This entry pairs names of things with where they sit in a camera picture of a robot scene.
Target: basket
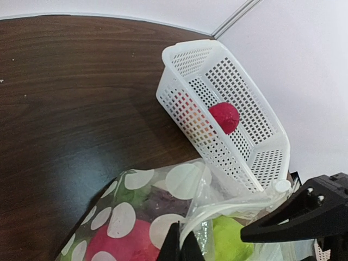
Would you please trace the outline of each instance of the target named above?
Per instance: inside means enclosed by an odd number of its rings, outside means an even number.
[[[277,116],[236,58],[220,42],[198,40],[166,48],[157,100],[208,163],[252,191],[286,179],[288,137]],[[208,108],[234,105],[240,123],[223,132]]]

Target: white wall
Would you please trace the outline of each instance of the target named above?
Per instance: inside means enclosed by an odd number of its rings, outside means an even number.
[[[283,123],[291,171],[348,173],[348,1],[264,0],[219,40]]]
[[[0,19],[35,14],[128,17],[211,34],[245,0],[0,0]]]

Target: yellow-green ball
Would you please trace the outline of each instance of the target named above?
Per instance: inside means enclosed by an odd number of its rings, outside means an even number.
[[[213,220],[215,260],[245,261],[253,254],[254,245],[240,239],[243,226],[231,217],[219,216]]]

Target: white polka dot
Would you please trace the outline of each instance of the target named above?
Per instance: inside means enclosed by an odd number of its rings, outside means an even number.
[[[83,258],[85,257],[87,249],[87,242],[82,241],[80,244],[78,244],[74,251],[72,251],[71,255],[71,261],[83,261]]]
[[[97,206],[94,206],[92,208],[92,210],[88,213],[88,215],[86,216],[86,218],[84,219],[84,221],[81,223],[81,226],[86,224],[88,221],[91,220],[91,218],[94,216],[94,214],[96,213],[97,211]]]
[[[117,260],[108,252],[101,251],[96,253],[93,256],[92,261],[117,261]]]
[[[103,226],[108,220],[111,213],[111,207],[108,207],[99,212],[99,214],[93,219],[91,224],[91,230],[96,230]]]
[[[104,192],[103,196],[101,198],[105,198],[107,195],[109,195],[111,192],[116,189],[117,181],[112,182],[112,184],[108,187],[108,189]]]
[[[211,174],[205,171],[207,179],[211,182]],[[204,174],[204,169],[200,169],[194,164],[181,164],[171,169],[165,179],[168,191],[180,200],[190,200],[195,194],[197,187]]]
[[[156,183],[153,184],[154,187],[167,190],[167,187],[165,186],[165,180],[163,181],[157,181]]]
[[[177,214],[166,214],[156,218],[150,226],[151,243],[161,249],[170,226],[178,221],[182,222],[185,218]]]
[[[117,205],[108,226],[108,236],[111,238],[125,237],[132,231],[135,220],[135,210],[131,204],[123,202]]]
[[[152,179],[154,170],[136,170],[136,173],[127,174],[125,187],[129,190],[140,189]]]
[[[61,250],[61,254],[63,255],[63,256],[65,256],[68,252],[69,252],[69,250],[70,250],[70,247],[72,246],[72,244],[74,243],[74,241],[75,241],[75,234],[74,235],[72,235],[72,237],[69,239],[69,241],[67,242],[67,244],[65,245],[65,247]]]
[[[210,168],[206,166],[206,164],[197,161],[193,163],[197,168],[200,169],[201,172],[203,172],[202,177],[206,181],[207,185],[210,185],[212,183],[212,172],[210,171]]]

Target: red fruit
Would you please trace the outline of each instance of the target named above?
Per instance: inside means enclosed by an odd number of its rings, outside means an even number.
[[[227,102],[222,102],[209,108],[209,112],[226,134],[231,134],[237,128],[240,116],[237,109]]]
[[[123,238],[111,238],[107,235],[108,225],[101,227],[87,247],[85,260],[105,251],[117,261],[156,261],[159,250],[151,243],[150,223],[136,220],[133,230]]]

